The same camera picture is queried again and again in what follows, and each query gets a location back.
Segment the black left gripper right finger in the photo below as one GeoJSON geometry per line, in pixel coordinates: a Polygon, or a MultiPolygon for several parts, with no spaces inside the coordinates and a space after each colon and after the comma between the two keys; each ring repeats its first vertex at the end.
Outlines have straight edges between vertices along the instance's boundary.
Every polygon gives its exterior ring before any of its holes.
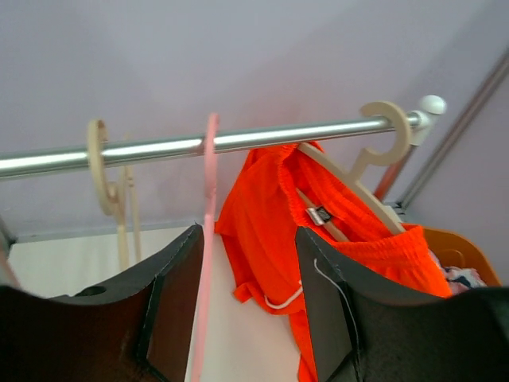
{"type": "Polygon", "coordinates": [[[295,242],[319,380],[507,380],[506,287],[438,298],[371,271],[308,228],[295,242]]]}

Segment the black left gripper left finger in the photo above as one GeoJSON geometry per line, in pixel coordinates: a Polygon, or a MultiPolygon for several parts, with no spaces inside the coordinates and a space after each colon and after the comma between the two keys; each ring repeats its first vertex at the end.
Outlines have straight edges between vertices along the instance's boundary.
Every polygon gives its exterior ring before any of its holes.
{"type": "Polygon", "coordinates": [[[76,295],[1,288],[4,381],[182,381],[204,250],[195,224],[76,295]]]}

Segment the pink plastic hanger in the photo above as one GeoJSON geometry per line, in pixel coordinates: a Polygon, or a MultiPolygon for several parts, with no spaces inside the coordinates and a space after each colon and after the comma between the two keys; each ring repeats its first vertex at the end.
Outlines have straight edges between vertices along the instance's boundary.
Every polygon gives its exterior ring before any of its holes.
{"type": "Polygon", "coordinates": [[[205,342],[208,328],[208,311],[212,283],[212,247],[216,213],[216,175],[217,158],[214,139],[220,124],[217,114],[210,114],[208,128],[204,137],[204,248],[200,285],[197,299],[196,337],[193,350],[193,360],[190,380],[200,381],[204,365],[205,342]]]}

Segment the pink shark print shorts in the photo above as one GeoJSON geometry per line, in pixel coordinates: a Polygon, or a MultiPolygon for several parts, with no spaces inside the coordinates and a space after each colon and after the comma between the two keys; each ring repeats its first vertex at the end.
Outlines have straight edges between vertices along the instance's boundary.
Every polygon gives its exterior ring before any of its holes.
{"type": "Polygon", "coordinates": [[[429,249],[429,255],[441,270],[453,294],[488,286],[475,268],[443,266],[440,259],[431,249],[429,249]]]}

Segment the cream hanger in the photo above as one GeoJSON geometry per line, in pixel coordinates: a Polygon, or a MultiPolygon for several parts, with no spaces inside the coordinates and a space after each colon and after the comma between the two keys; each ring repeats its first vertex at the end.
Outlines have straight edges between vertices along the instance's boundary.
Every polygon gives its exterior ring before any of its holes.
{"type": "Polygon", "coordinates": [[[134,260],[142,261],[141,226],[138,211],[138,199],[131,166],[124,166],[117,181],[108,181],[103,145],[107,142],[107,129],[100,119],[92,120],[87,125],[87,163],[91,171],[96,196],[100,208],[106,216],[115,219],[119,269],[125,271],[130,267],[130,251],[127,242],[126,202],[130,202],[132,220],[132,237],[134,242],[134,260]]]}

